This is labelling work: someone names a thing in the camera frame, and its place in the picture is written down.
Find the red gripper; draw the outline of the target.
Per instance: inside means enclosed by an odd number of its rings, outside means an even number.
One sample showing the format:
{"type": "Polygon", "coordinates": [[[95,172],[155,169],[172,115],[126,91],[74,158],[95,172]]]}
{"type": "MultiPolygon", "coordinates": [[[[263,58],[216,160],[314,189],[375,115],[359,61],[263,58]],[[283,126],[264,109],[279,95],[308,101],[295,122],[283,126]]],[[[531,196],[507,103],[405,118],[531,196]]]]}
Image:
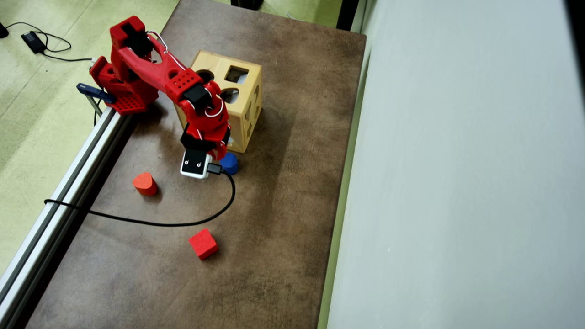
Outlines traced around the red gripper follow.
{"type": "Polygon", "coordinates": [[[205,123],[203,119],[189,120],[186,123],[180,138],[185,149],[195,150],[213,155],[214,160],[221,160],[227,153],[227,144],[231,135],[231,126],[227,119],[222,119],[219,126],[210,127],[196,124],[205,123]]]}

